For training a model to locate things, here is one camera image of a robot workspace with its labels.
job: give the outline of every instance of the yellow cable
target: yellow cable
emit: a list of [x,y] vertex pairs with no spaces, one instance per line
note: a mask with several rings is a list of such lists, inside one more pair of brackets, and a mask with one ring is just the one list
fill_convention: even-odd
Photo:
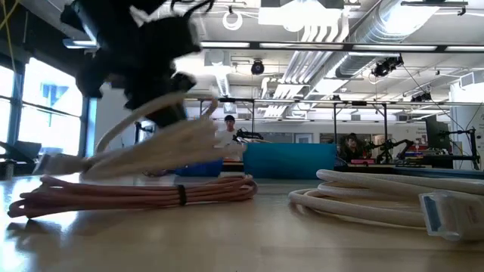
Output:
[[5,15],[5,19],[0,23],[0,30],[2,30],[3,26],[7,24],[8,22],[8,19],[10,19],[10,16],[12,16],[12,14],[14,13],[15,11],[15,8],[17,7],[19,3],[19,0],[15,0],[15,3],[14,3],[14,6],[12,7],[12,9],[8,12],[7,15]]
[[8,26],[8,18],[13,14],[14,9],[16,8],[18,3],[18,0],[15,2],[14,7],[10,10],[9,15],[7,15],[7,7],[5,4],[5,0],[3,1],[3,15],[5,16],[4,22],[5,22],[5,29],[7,30],[7,43],[8,43],[8,50],[10,51],[10,58],[12,61],[12,69],[14,70],[14,73],[17,73],[17,70],[15,69],[15,58],[14,58],[14,49],[12,48],[12,40],[10,37],[10,27]]

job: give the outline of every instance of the man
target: man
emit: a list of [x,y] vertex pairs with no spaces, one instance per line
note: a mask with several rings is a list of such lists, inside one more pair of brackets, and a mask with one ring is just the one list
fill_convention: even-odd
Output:
[[216,136],[220,138],[220,144],[218,147],[224,147],[229,144],[236,144],[233,140],[234,135],[237,134],[237,130],[234,127],[235,125],[235,118],[231,115],[227,115],[225,117],[225,130],[217,131]]
[[341,147],[340,157],[346,162],[351,162],[352,159],[363,158],[363,149],[358,144],[358,138],[356,137],[356,134],[350,133],[348,136],[345,137],[343,146]]

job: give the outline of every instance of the cable connector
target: cable connector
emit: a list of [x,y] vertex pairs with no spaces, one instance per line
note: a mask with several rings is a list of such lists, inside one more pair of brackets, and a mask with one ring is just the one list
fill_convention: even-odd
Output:
[[41,157],[33,175],[69,175],[85,170],[85,159],[66,154],[45,154]]
[[446,240],[484,239],[484,197],[437,190],[419,195],[427,233]]

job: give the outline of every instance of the cable tie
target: cable tie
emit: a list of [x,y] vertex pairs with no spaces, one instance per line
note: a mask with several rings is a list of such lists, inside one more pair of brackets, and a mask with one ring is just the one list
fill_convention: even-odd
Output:
[[180,206],[185,206],[185,204],[187,204],[187,193],[185,192],[185,186],[178,185],[177,188],[180,196]]

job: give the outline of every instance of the window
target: window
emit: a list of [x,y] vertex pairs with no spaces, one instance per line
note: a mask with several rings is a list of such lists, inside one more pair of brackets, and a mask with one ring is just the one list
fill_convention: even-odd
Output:
[[74,77],[32,57],[22,100],[19,141],[42,144],[40,153],[78,154],[82,95]]
[[82,95],[76,79],[35,58],[25,66],[23,101],[81,116]]
[[[11,97],[14,89],[14,71],[0,66],[0,95]],[[8,137],[8,123],[10,120],[10,101],[0,98],[0,141],[6,143]],[[0,147],[0,154],[5,154],[5,149]]]
[[18,67],[14,72],[0,66],[0,141],[39,143],[41,154],[78,155],[86,124],[76,79],[33,57]]
[[13,89],[14,71],[0,66],[0,95],[11,97]]
[[[10,119],[10,102],[0,99],[0,141],[6,143],[8,137],[8,121]],[[5,149],[0,147],[0,154],[5,154]]]
[[49,113],[35,107],[22,109],[18,140],[42,144],[40,153],[77,155],[80,134],[80,118]]

